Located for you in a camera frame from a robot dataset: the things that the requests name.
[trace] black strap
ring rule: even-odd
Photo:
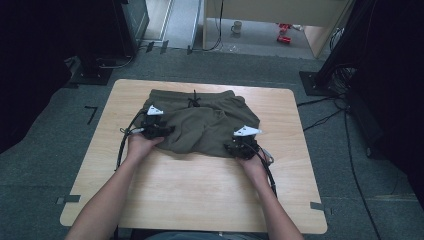
[[[201,100],[201,98],[198,98],[196,95],[196,90],[194,90],[194,98],[188,98],[188,106],[187,108],[191,107],[200,107],[200,104],[197,102]]]

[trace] wire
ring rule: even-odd
[[[326,97],[326,98],[322,98],[322,99],[318,99],[318,100],[312,100],[312,101],[309,101],[309,102],[298,103],[297,104],[297,107],[301,107],[301,106],[305,106],[305,105],[310,105],[310,104],[314,104],[314,103],[319,103],[319,102],[322,102],[322,101],[325,101],[325,100],[338,99],[343,94],[345,94],[345,93],[339,93],[336,96],[330,96],[330,97]]]
[[[143,111],[142,110],[140,110],[136,115],[135,115],[135,117],[133,118],[133,120],[131,121],[131,123],[130,123],[130,125],[128,126],[128,128],[126,128],[126,129],[122,129],[122,128],[120,128],[119,130],[121,131],[121,132],[123,132],[124,133],[124,137],[122,138],[122,141],[121,141],[121,146],[119,147],[119,153],[118,153],[118,159],[116,160],[116,169],[115,169],[115,171],[116,170],[118,170],[118,168],[119,168],[119,166],[121,166],[121,159],[122,159],[122,153],[123,153],[123,151],[124,151],[124,147],[125,147],[125,142],[127,141],[127,138],[128,138],[128,136],[130,135],[130,132],[131,132],[131,126],[134,124],[134,122],[135,122],[135,120],[137,120],[137,118],[141,115],[141,113],[142,113]]]
[[[303,132],[306,132],[307,130],[309,130],[309,129],[313,128],[313,127],[316,127],[316,126],[319,126],[319,125],[321,125],[321,124],[326,123],[326,122],[328,121],[328,119],[332,118],[333,116],[337,115],[338,113],[340,113],[340,112],[341,112],[341,111],[343,111],[343,110],[345,110],[345,109],[339,109],[339,110],[337,110],[337,112],[335,112],[335,113],[333,113],[333,114],[331,114],[331,115],[329,115],[329,116],[327,116],[327,117],[325,117],[325,118],[322,118],[322,119],[320,119],[320,120],[316,121],[316,122],[315,122],[314,124],[312,124],[311,126],[304,128],[304,129],[303,129]]]
[[[133,60],[133,56],[130,58],[130,60],[128,60],[128,62],[122,64],[122,65],[117,65],[117,66],[99,66],[99,68],[108,68],[108,69],[116,69],[116,68],[123,68],[125,66],[127,66],[132,60]]]
[[[261,159],[261,162],[262,162],[262,165],[264,166],[265,172],[268,175],[269,183],[271,185],[270,187],[272,189],[272,192],[274,193],[275,197],[278,198],[278,196],[277,196],[277,186],[275,185],[274,177],[272,176],[271,170],[269,170],[269,166],[268,166],[267,161],[252,146],[250,146],[249,144],[247,144],[245,142],[243,142],[243,144],[245,146],[248,146]]]
[[[356,177],[355,166],[353,165],[352,147],[350,145],[349,129],[348,129],[348,126],[347,126],[347,111],[345,111],[344,120],[345,120],[347,147],[348,147],[348,150],[349,150],[349,161],[350,161],[350,168],[352,170],[352,175],[353,175],[353,178],[355,180],[356,187],[358,188],[359,194],[361,195],[362,202],[365,206],[365,210],[367,211],[367,214],[368,214],[368,217],[371,221],[372,227],[374,228],[374,232],[377,235],[377,239],[381,240],[380,233],[378,232],[377,226],[376,226],[374,219],[371,215],[370,209],[368,208],[368,204],[367,204],[367,201],[365,200],[364,194],[362,193],[362,189],[361,189],[361,186],[359,185],[358,178]]]
[[[221,43],[221,40],[222,40],[222,12],[223,11],[224,11],[224,0],[221,0],[221,11],[220,11],[220,14],[219,14],[219,29],[218,29],[218,26],[217,26],[217,29],[219,31],[219,37],[216,40],[216,43],[215,43],[215,45],[212,48],[210,48],[210,49],[202,49],[205,52],[214,50]]]

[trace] cable on floor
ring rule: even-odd
[[[353,175],[353,178],[355,180],[356,187],[358,188],[359,194],[361,195],[362,203],[365,206],[365,210],[367,211],[367,214],[368,214],[368,217],[371,221],[372,227],[374,228],[374,232],[377,236],[377,239],[381,240],[380,233],[378,232],[377,226],[376,226],[374,219],[371,215],[370,209],[368,208],[368,204],[367,204],[367,201],[365,200],[361,186],[359,185],[358,178],[356,177],[355,166],[353,165],[352,147],[351,147],[351,144],[350,144],[349,128],[347,126],[347,111],[345,111],[345,114],[344,114],[344,121],[345,121],[345,130],[346,130],[346,138],[347,138],[347,147],[348,147],[348,151],[349,151],[350,169],[352,171],[352,175]]]

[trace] green cloth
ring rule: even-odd
[[[175,131],[158,145],[175,153],[199,152],[216,157],[232,157],[224,148],[235,130],[244,125],[258,128],[259,118],[249,109],[241,96],[233,91],[222,93],[193,93],[152,90],[143,108],[151,105],[164,111],[162,120]]]

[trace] table top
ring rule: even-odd
[[[123,134],[152,89],[218,93],[233,90],[259,117],[259,145],[275,158],[270,166],[278,199],[302,233],[324,233],[321,203],[293,92],[288,89],[116,81],[89,145],[60,221],[71,226],[83,206],[114,173]],[[232,158],[154,149],[136,171],[120,227],[266,232],[260,203],[243,169]]]

